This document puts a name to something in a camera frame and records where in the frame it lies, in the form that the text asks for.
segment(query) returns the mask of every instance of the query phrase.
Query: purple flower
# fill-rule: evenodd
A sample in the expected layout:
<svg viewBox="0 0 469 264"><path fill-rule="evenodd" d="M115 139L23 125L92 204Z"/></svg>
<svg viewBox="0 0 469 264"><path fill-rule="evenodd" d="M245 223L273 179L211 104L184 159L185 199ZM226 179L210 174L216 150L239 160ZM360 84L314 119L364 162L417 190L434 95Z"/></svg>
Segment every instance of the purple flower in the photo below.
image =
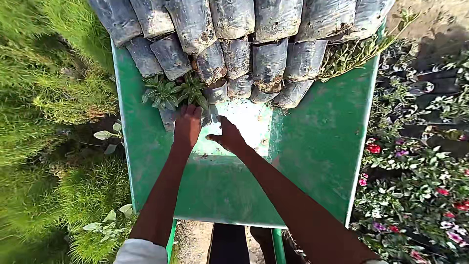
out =
<svg viewBox="0 0 469 264"><path fill-rule="evenodd" d="M396 141L394 141L394 143L396 143L396 145L402 145L404 144L405 140L402 139L402 138L397 138Z"/></svg>
<svg viewBox="0 0 469 264"><path fill-rule="evenodd" d="M377 231L386 231L386 226L378 222L373 222L373 228Z"/></svg>
<svg viewBox="0 0 469 264"><path fill-rule="evenodd" d="M405 155L409 155L409 152L407 150L397 150L395 155L396 157L402 157Z"/></svg>

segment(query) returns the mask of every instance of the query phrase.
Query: ground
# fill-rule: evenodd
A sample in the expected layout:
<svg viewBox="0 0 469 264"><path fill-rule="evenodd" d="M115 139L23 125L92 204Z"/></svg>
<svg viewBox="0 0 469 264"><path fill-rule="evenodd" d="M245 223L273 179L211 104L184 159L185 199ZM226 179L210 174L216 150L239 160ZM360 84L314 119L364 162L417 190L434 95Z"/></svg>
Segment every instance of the ground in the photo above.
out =
<svg viewBox="0 0 469 264"><path fill-rule="evenodd" d="M401 35L402 38L420 41L421 60L418 63L422 68L428 63L437 63L441 55L457 53L469 44L469 0L397 0L387 17L388 28L399 23L398 14L402 8L422 12ZM212 226L207 222L181 221L175 238L180 264L207 262ZM251 263L263 264L259 244L246 230Z"/></svg>

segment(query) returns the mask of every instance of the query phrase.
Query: red flower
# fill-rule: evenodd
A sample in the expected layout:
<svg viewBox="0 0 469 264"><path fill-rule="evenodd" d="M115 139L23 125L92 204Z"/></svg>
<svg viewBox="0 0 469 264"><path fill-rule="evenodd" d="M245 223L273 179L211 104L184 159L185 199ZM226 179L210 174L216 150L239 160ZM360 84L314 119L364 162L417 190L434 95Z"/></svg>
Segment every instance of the red flower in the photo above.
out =
<svg viewBox="0 0 469 264"><path fill-rule="evenodd" d="M371 153L379 153L381 151L381 147L373 143L366 145L366 149Z"/></svg>
<svg viewBox="0 0 469 264"><path fill-rule="evenodd" d="M441 195L444 195L444 196L449 195L449 191L446 190L446 189L437 188L437 192Z"/></svg>
<svg viewBox="0 0 469 264"><path fill-rule="evenodd" d="M455 218L456 216L452 212L446 212L443 214L444 217Z"/></svg>
<svg viewBox="0 0 469 264"><path fill-rule="evenodd" d="M459 209L461 211L466 211L466 212L469 211L469 206L466 206L466 205L461 204L461 203L455 203L454 208Z"/></svg>
<svg viewBox="0 0 469 264"><path fill-rule="evenodd" d="M393 231L394 233L399 233L401 230L395 226L395 225L390 225L389 230Z"/></svg>

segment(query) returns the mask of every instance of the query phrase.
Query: wheelbarrow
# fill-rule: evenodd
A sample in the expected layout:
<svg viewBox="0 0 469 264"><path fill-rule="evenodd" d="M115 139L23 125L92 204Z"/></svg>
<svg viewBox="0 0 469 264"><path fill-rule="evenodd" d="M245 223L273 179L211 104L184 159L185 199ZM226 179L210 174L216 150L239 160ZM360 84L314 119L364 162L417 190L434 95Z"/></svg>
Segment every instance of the wheelbarrow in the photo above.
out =
<svg viewBox="0 0 469 264"><path fill-rule="evenodd" d="M113 45L124 143L134 210L144 205L168 156L173 134L159 111L143 105L145 87L126 49ZM315 82L287 114L247 99L212 106L181 180L167 244L171 259L176 219L273 228L278 264L285 263L284 222L244 164L207 134L225 115L264 159L348 227L365 143L378 58L325 83Z"/></svg>

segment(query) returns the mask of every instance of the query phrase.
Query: pink flower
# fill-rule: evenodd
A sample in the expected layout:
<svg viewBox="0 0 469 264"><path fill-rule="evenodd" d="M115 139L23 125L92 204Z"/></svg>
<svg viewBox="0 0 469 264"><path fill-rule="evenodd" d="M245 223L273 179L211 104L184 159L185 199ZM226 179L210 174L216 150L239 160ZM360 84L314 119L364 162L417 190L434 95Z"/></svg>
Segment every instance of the pink flower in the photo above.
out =
<svg viewBox="0 0 469 264"><path fill-rule="evenodd" d="M464 241L460 235L458 235L454 232L446 231L446 234L448 235L449 239L453 240L454 242L456 242L458 244Z"/></svg>
<svg viewBox="0 0 469 264"><path fill-rule="evenodd" d="M358 180L358 184L359 184L360 186L366 186L366 179L359 179L359 180Z"/></svg>
<svg viewBox="0 0 469 264"><path fill-rule="evenodd" d="M444 217L449 217L449 218L455 218L456 215L454 215L452 212L446 212L443 214Z"/></svg>
<svg viewBox="0 0 469 264"><path fill-rule="evenodd" d="M447 196L449 195L449 191L443 188L437 188L437 192L441 195Z"/></svg>

